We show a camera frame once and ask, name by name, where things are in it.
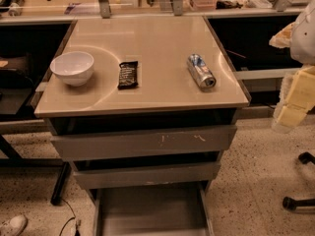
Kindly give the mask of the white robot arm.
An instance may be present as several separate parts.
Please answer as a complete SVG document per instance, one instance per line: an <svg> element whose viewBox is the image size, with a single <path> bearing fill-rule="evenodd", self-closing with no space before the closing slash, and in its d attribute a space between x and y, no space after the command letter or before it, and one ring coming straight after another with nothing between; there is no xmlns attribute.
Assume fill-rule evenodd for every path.
<svg viewBox="0 0 315 236"><path fill-rule="evenodd" d="M315 0L296 20L269 41L275 48L288 48L290 57L302 64L295 73L285 74L281 84L272 129L288 133L315 107Z"/></svg>

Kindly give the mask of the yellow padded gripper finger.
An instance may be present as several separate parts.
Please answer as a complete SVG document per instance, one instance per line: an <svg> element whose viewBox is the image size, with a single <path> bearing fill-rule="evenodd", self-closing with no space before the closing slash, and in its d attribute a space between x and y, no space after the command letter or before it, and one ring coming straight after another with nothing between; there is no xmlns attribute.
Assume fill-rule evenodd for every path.
<svg viewBox="0 0 315 236"><path fill-rule="evenodd" d="M315 66L303 66L283 78L280 101L277 103L272 129L289 133L315 107Z"/></svg>
<svg viewBox="0 0 315 236"><path fill-rule="evenodd" d="M269 44L275 48L290 48L292 29L293 23L288 24L286 27L272 36L272 38L269 40Z"/></svg>

